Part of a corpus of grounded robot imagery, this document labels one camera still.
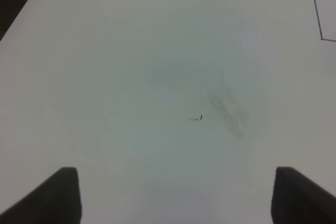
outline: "white surface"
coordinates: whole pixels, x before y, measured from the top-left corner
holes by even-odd
[[[336,40],[336,0],[316,0],[324,39]]]
[[[271,223],[277,166],[336,194],[335,52],[313,0],[29,0],[0,42],[0,211],[62,166],[84,224]]]

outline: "black line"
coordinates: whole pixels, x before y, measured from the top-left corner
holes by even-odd
[[[327,40],[327,41],[333,41],[333,42],[336,42],[336,40],[332,40],[332,39],[321,39],[321,40]]]
[[[320,18],[319,18],[319,12],[317,11],[316,0],[314,0],[314,4],[315,4],[316,15],[317,15],[317,21],[318,21],[318,23],[319,23],[321,39],[324,39],[324,38],[323,38],[323,35],[322,35],[322,29],[321,29],[321,23],[320,23]]]

